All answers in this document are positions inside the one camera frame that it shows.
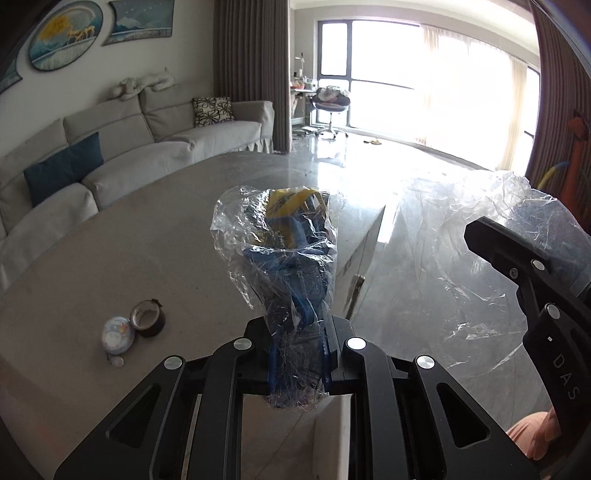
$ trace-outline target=throw pillow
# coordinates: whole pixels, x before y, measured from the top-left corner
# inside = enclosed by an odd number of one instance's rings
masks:
[[[98,132],[26,168],[33,208],[55,192],[77,183],[103,164]]]
[[[194,98],[193,109],[195,110],[196,127],[206,127],[234,120],[230,97]]]

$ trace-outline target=marble table top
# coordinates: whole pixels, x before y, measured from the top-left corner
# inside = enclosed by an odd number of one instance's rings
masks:
[[[280,155],[232,153],[165,177],[89,219],[42,255],[0,300],[0,416],[40,474],[59,464],[166,356],[213,353],[256,316],[231,283],[209,228],[237,185],[342,191],[338,269],[384,199],[360,172]],[[168,322],[113,367],[104,322],[156,298]]]

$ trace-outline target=sofa armrest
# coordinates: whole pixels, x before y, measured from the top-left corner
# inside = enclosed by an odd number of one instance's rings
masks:
[[[232,102],[234,118],[261,124],[261,137],[273,136],[275,111],[272,102]]]

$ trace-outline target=window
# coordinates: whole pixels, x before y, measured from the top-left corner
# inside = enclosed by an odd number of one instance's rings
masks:
[[[405,136],[418,117],[415,90],[420,77],[423,32],[419,25],[346,20],[319,22],[320,87],[351,92],[348,112],[333,114],[333,125]],[[388,46],[388,54],[383,48]],[[330,114],[318,111],[317,121]]]
[[[496,47],[428,25],[319,22],[319,86],[350,91],[333,124],[381,132],[524,174],[540,76]],[[330,114],[318,111],[317,121]]]
[[[521,117],[521,132],[515,148],[513,171],[525,175],[530,162],[531,149],[534,146],[535,132],[538,128],[538,110],[540,108],[540,74],[527,69],[525,98]]]

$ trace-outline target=orange object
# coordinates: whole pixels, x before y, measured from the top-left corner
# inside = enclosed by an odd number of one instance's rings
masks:
[[[587,120],[578,113],[567,124],[569,130],[574,133],[573,150],[570,155],[570,165],[566,171],[564,184],[560,191],[560,201],[568,208],[579,223],[582,222],[582,212],[577,202],[577,186],[579,184],[579,170],[583,163],[583,147],[589,141],[589,124]]]

